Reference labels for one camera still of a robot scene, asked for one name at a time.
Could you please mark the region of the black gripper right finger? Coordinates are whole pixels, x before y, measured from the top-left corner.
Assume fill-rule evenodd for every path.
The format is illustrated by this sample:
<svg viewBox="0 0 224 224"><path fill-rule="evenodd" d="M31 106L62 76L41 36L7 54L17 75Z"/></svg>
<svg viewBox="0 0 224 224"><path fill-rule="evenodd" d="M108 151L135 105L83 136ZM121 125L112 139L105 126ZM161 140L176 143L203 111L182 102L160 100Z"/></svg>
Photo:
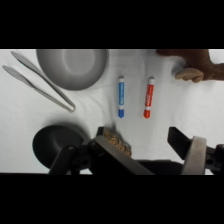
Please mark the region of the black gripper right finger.
<svg viewBox="0 0 224 224"><path fill-rule="evenodd" d="M190 139L176 127L169 128L167 142L184 161L182 175L204 175L206 169L224 175L224 144L209 147L205 138Z"/></svg>

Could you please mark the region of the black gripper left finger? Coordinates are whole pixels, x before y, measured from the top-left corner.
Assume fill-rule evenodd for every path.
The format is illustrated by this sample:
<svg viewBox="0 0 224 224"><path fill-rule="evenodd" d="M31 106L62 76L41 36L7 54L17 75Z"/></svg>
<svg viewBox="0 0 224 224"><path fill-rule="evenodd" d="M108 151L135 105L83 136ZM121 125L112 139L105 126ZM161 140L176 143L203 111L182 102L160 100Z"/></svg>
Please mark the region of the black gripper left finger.
<svg viewBox="0 0 224 224"><path fill-rule="evenodd" d="M104 136L84 142L81 136L68 128L61 128L53 137L58 149L49 174L78 175L89 169L94 175L152 175L139 162L117 149Z"/></svg>

